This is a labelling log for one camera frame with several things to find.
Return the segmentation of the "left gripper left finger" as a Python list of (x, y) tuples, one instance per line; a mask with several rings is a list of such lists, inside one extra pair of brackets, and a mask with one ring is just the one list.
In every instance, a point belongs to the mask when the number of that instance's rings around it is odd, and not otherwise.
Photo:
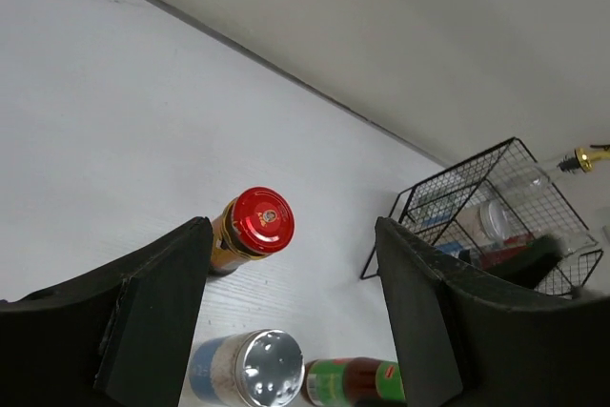
[(213, 229), (195, 217), (149, 245), (1, 304), (5, 406), (175, 406)]

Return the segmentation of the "silver lid shaker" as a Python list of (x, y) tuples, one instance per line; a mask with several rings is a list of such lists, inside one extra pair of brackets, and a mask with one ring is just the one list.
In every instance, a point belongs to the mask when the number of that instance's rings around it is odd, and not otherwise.
[(499, 246), (511, 233), (506, 212), (496, 200), (463, 208), (440, 238), (437, 248), (450, 255), (462, 250), (481, 253)]
[(287, 406), (305, 377), (297, 341), (277, 329), (223, 336), (193, 351), (188, 381), (194, 395), (217, 406)]

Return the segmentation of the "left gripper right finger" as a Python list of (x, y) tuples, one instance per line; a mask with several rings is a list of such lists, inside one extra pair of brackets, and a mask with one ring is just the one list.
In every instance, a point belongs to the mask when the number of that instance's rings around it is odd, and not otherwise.
[(443, 254), (388, 217), (378, 271), (410, 406), (605, 406), (609, 300), (545, 295)]

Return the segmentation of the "clear glass oil bottle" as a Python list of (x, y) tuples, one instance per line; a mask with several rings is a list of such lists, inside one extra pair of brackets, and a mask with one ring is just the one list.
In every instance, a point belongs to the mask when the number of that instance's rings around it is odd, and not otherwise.
[(577, 257), (596, 250), (599, 242), (590, 231), (569, 227), (569, 217), (553, 209), (552, 194), (560, 185), (578, 182), (608, 159), (609, 146), (601, 144), (578, 147), (543, 162), (520, 161), (494, 173), (491, 188), (509, 215), (521, 219), (530, 236), (552, 236), (563, 257)]

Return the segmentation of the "dark soy sauce bottle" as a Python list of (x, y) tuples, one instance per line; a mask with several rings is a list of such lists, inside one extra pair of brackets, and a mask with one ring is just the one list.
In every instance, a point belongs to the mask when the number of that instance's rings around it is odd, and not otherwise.
[(504, 281), (535, 290), (563, 260), (563, 255), (560, 240), (545, 234), (525, 245), (485, 254), (479, 268)]

